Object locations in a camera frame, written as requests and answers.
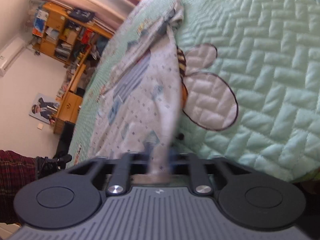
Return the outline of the wooden desk with drawers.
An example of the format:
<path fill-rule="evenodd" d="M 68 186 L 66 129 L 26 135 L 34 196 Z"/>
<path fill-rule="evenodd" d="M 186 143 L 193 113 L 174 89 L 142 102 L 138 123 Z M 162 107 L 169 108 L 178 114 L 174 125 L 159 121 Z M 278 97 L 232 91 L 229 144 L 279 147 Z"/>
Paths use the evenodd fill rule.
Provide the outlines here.
<path fill-rule="evenodd" d="M 91 45 L 87 47 L 86 52 L 77 64 L 77 68 L 68 84 L 66 92 L 62 98 L 61 105 L 55 115 L 55 122 L 53 125 L 54 134 L 62 133 L 65 122 L 71 122 L 72 124 L 76 123 L 80 106 L 82 104 L 82 97 L 76 95 L 76 90 L 81 80 L 81 76 L 86 69 L 84 62 L 87 59 L 91 48 Z"/>

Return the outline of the pilot children poster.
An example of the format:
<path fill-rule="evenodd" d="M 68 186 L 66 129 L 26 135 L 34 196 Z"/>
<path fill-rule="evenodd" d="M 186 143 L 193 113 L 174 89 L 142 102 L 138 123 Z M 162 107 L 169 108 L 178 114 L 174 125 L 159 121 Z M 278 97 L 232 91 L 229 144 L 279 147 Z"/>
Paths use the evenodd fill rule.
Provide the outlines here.
<path fill-rule="evenodd" d="M 29 110 L 29 116 L 36 118 L 46 124 L 54 122 L 54 115 L 57 113 L 60 103 L 54 98 L 37 93 Z"/>

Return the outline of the white wall air conditioner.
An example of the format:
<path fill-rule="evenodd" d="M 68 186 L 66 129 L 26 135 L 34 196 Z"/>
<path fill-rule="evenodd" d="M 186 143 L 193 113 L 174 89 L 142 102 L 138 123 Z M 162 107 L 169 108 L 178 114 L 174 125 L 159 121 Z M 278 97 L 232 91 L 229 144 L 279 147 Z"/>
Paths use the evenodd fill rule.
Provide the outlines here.
<path fill-rule="evenodd" d="M 1 51 L 0 59 L 1 77 L 6 74 L 6 72 L 10 68 L 12 61 L 24 48 L 25 40 L 19 36 L 13 38 L 13 40 L 4 47 L 4 49 Z"/>

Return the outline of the wooden bookshelf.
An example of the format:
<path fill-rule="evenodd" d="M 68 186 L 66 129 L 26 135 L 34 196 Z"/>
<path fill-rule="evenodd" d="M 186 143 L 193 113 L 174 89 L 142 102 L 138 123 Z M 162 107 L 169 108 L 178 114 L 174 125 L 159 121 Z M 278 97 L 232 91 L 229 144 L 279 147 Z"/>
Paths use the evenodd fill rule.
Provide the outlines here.
<path fill-rule="evenodd" d="M 35 12 L 33 22 L 33 49 L 57 61 L 78 65 L 86 61 L 97 42 L 103 39 L 103 46 L 112 33 L 94 22 L 81 22 L 70 16 L 70 11 L 53 3 L 46 2 Z"/>

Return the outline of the seated person with glasses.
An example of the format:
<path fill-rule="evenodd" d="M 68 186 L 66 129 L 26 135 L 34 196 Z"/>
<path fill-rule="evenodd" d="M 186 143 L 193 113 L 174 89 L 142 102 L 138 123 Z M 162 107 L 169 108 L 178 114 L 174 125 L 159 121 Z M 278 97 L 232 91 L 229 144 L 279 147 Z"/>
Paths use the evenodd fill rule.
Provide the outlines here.
<path fill-rule="evenodd" d="M 35 159 L 13 151 L 1 150 L 1 223 L 19 222 L 14 210 L 16 193 L 35 180 Z"/>

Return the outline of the dark hanging tote bag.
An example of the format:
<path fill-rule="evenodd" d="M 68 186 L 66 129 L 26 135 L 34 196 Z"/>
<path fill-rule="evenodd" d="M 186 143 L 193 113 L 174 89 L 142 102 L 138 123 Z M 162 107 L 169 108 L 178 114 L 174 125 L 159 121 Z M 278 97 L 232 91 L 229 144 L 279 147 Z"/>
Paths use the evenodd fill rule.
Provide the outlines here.
<path fill-rule="evenodd" d="M 88 23 L 93 20 L 95 13 L 92 11 L 82 10 L 81 8 L 74 8 L 68 13 L 68 16 L 82 23 Z"/>

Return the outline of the white dotted baby garment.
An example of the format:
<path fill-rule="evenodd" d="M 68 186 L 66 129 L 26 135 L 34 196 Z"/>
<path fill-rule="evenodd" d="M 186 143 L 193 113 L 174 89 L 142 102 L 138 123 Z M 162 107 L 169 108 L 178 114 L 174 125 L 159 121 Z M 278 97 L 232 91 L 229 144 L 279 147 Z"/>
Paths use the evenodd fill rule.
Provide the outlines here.
<path fill-rule="evenodd" d="M 101 91 L 88 156 L 145 153 L 147 173 L 134 176 L 137 184 L 169 180 L 169 148 L 182 109 L 175 30 L 183 19 L 184 5 L 176 0 L 127 45 Z"/>

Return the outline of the green quilted bee bedspread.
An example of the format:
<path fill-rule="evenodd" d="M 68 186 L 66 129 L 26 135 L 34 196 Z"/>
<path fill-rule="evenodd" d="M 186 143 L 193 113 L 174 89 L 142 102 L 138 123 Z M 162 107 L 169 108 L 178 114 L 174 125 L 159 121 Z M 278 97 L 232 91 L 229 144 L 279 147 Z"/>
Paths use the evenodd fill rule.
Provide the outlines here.
<path fill-rule="evenodd" d="M 169 151 L 284 181 L 319 169 L 319 0 L 181 0 L 182 109 Z M 176 0 L 142 0 L 105 47 L 69 148 L 85 161 L 102 89 L 127 45 Z"/>

